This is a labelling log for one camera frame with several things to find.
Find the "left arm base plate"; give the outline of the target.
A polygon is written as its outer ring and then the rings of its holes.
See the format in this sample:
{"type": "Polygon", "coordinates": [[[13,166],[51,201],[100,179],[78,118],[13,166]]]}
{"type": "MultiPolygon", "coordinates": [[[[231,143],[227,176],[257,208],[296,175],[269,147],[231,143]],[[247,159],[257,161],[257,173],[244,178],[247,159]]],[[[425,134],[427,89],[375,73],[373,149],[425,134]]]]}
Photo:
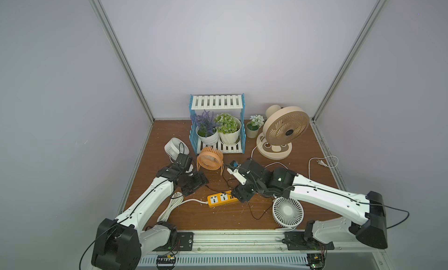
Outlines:
{"type": "Polygon", "coordinates": [[[154,251],[191,251],[193,248],[194,233],[193,232],[176,232],[170,235],[168,242],[154,251]]]}

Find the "yellow power strip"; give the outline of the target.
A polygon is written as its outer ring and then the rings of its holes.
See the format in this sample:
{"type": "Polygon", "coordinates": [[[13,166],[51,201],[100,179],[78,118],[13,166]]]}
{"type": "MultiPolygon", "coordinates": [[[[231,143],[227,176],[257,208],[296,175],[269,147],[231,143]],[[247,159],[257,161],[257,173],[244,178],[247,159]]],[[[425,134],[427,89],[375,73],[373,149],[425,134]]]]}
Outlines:
{"type": "Polygon", "coordinates": [[[232,196],[231,192],[232,191],[229,190],[229,191],[225,191],[223,193],[216,193],[216,194],[209,195],[207,198],[208,206],[210,208],[214,208],[214,207],[226,205],[229,203],[239,202],[239,200],[237,198],[232,196]]]}

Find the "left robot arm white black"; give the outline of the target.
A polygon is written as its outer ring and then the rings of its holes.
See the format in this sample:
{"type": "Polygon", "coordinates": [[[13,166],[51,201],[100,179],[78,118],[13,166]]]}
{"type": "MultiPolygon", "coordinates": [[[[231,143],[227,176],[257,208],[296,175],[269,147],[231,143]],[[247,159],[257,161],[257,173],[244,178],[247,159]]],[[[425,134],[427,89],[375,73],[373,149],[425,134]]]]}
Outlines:
{"type": "Polygon", "coordinates": [[[158,221],[148,230],[144,227],[176,188],[190,195],[208,183],[203,172],[187,172],[175,165],[160,169],[148,189],[128,209],[100,223],[90,244],[91,264],[100,270],[134,270],[141,257],[154,250],[175,250],[179,245],[175,225],[158,221]]]}

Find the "black usb cable orange fan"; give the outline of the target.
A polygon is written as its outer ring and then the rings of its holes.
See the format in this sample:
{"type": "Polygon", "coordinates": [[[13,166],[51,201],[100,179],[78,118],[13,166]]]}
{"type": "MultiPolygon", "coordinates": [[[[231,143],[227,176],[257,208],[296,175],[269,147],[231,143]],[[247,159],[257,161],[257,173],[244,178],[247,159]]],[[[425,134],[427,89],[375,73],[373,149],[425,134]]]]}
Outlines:
{"type": "Polygon", "coordinates": [[[227,172],[226,164],[222,166],[222,169],[223,170],[206,170],[203,167],[200,168],[200,172],[204,173],[209,181],[209,183],[205,185],[205,188],[216,193],[223,193],[225,191],[232,191],[239,184],[237,179],[227,172]]]}

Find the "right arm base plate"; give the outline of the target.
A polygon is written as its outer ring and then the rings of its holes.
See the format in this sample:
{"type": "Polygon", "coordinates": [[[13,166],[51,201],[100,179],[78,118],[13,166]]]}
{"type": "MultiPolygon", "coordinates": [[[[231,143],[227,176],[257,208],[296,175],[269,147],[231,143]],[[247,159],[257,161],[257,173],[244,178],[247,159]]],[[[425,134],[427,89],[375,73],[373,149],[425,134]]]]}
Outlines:
{"type": "Polygon", "coordinates": [[[284,233],[282,243],[286,244],[290,251],[326,251],[335,249],[333,242],[323,244],[313,238],[305,238],[304,234],[304,231],[287,231],[284,233]]]}

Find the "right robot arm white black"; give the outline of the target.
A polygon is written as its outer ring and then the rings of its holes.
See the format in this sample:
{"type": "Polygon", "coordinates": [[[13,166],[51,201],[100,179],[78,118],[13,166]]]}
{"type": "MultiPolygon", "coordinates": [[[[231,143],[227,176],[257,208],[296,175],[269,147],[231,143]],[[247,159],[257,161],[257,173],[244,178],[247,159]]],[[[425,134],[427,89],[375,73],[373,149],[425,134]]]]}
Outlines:
{"type": "Polygon", "coordinates": [[[315,182],[284,167],[270,171],[253,159],[247,159],[241,165],[233,161],[227,166],[227,171],[239,182],[232,195],[242,203],[259,194],[267,198],[311,203],[339,215],[337,219],[309,221],[305,240],[322,244],[357,240],[374,249],[388,248],[388,205],[380,193],[349,193],[315,182]]]}

